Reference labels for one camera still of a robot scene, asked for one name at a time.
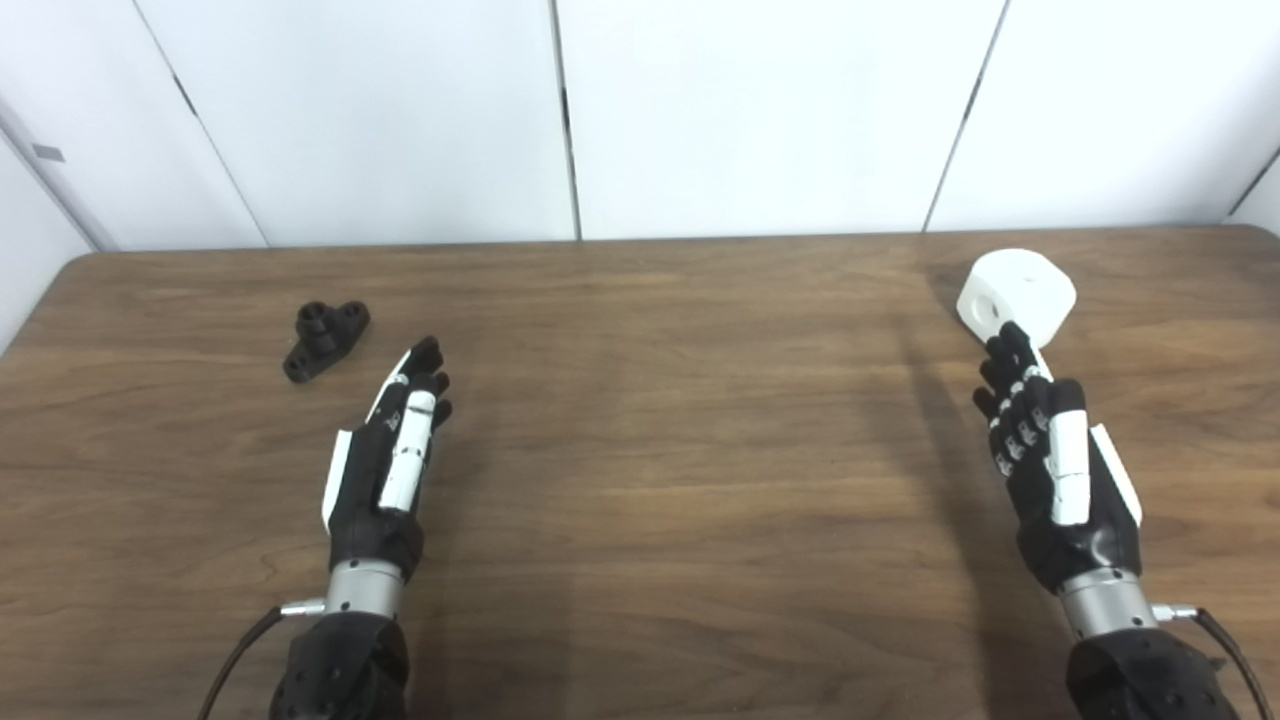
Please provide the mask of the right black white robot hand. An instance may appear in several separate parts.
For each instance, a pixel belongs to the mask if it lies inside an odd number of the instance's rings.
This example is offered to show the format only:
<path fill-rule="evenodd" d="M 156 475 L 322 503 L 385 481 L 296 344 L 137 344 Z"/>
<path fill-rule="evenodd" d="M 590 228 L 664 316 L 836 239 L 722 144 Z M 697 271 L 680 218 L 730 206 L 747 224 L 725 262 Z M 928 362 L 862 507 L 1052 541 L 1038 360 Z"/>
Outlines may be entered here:
<path fill-rule="evenodd" d="M 1053 377 L 1014 322 L 986 352 L 973 402 L 1027 569 L 1047 591 L 1103 569 L 1140 575 L 1140 500 L 1105 425 L 1089 419 L 1083 386 Z"/>

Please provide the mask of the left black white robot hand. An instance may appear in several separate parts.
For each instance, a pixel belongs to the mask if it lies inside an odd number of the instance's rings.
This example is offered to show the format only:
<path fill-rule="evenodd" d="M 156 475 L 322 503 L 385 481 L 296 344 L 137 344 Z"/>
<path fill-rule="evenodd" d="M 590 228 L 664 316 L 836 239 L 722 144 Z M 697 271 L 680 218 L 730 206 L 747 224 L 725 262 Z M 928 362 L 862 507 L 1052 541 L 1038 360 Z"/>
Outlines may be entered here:
<path fill-rule="evenodd" d="M 339 430 L 323 497 L 332 570 L 387 562 L 408 582 L 422 557 L 419 521 L 433 437 L 453 411 L 436 337 L 407 350 L 365 418 Z"/>

